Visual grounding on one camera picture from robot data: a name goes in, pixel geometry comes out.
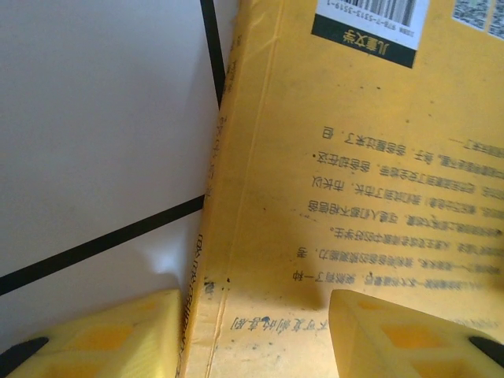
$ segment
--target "white wall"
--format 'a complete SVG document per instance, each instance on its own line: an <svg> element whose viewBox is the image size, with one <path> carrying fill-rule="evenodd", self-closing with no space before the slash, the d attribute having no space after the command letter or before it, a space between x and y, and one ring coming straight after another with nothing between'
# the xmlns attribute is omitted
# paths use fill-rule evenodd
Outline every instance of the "white wall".
<svg viewBox="0 0 504 378"><path fill-rule="evenodd" d="M216 9L227 51L235 0ZM4 1L0 40L0 276L204 193L217 100L199 0ZM0 351L180 286L198 221L1 296Z"/></svg>

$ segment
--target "black rubber pad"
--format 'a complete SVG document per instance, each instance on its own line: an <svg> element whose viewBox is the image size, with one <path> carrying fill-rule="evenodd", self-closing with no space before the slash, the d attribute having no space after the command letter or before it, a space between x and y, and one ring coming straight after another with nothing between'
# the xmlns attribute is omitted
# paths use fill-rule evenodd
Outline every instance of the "black rubber pad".
<svg viewBox="0 0 504 378"><path fill-rule="evenodd" d="M0 378L6 378L48 342L47 337L39 337L14 345L0 354Z"/></svg>
<svg viewBox="0 0 504 378"><path fill-rule="evenodd" d="M504 369L504 345L479 336L471 336L469 341Z"/></svg>

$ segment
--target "book spine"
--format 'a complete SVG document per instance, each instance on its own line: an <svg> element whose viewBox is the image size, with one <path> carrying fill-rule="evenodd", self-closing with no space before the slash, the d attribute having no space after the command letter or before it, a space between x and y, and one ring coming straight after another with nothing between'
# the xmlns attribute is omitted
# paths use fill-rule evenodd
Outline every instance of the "book spine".
<svg viewBox="0 0 504 378"><path fill-rule="evenodd" d="M191 374L187 373L187 357L191 352L191 348L194 346L191 340L193 339L195 328L195 312L198 308L198 304L201 302L201 295L205 290L205 285L207 287L211 285L208 289L206 289L208 292L215 290L215 287L213 286L215 284L214 282L205 282L205 260L207 259L207 255L209 253L209 245L211 245L209 240L212 237L210 230L212 215L217 202L217 187L221 180L221 162L223 159L221 152L226 146L230 135L229 127L231 125L233 108L237 94L236 87L239 84L239 71L241 69L241 65L243 64L243 45L246 41L250 11L253 5L254 2L251 0L241 0L239 3L238 16L235 19L235 30L233 33L231 52L229 54L228 67L226 70L223 97L220 105L219 116L217 118L217 130L211 150L205 202L202 210L202 221L188 277L187 299L183 307L183 334L180 342L179 365L176 373L177 377L191 376ZM208 358L209 356L206 356L206 354L203 353L203 355L200 355L199 361L206 363ZM191 362L191 367L193 369L198 369L197 366L194 366L193 362Z"/></svg>

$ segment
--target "black grout line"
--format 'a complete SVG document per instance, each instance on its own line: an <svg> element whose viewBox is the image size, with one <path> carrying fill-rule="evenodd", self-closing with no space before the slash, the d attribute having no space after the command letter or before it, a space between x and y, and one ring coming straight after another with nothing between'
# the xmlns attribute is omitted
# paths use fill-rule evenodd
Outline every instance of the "black grout line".
<svg viewBox="0 0 504 378"><path fill-rule="evenodd" d="M203 23L205 24L206 42L210 54L212 65L213 84L217 94L217 103L221 107L222 94L224 93L224 81L226 72L224 69L224 59L222 58L221 39L219 38L219 28L217 26L217 16L213 0L200 0L203 12Z"/></svg>
<svg viewBox="0 0 504 378"><path fill-rule="evenodd" d="M0 277L0 296L202 209L204 195Z"/></svg>

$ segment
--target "book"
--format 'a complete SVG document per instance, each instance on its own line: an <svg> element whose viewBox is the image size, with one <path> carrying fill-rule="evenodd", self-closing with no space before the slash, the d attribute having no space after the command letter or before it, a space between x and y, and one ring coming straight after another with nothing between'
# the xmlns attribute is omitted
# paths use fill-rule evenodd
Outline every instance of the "book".
<svg viewBox="0 0 504 378"><path fill-rule="evenodd" d="M503 13L241 1L180 376L337 376L338 288L504 340Z"/></svg>

